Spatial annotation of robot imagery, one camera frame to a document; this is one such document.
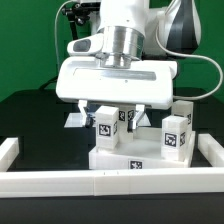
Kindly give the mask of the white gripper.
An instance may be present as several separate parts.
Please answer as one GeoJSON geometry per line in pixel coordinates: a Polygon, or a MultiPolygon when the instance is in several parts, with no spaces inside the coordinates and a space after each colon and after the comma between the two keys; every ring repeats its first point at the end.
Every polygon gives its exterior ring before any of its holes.
{"type": "Polygon", "coordinates": [[[81,124],[86,128],[93,125],[87,112],[88,101],[137,104],[127,127],[128,132],[133,132],[145,115],[145,106],[163,110],[171,106],[173,78],[177,71],[176,61],[133,61],[129,69],[121,69],[103,68],[94,57],[69,57],[61,66],[56,94],[65,102],[79,100],[81,124]]]}

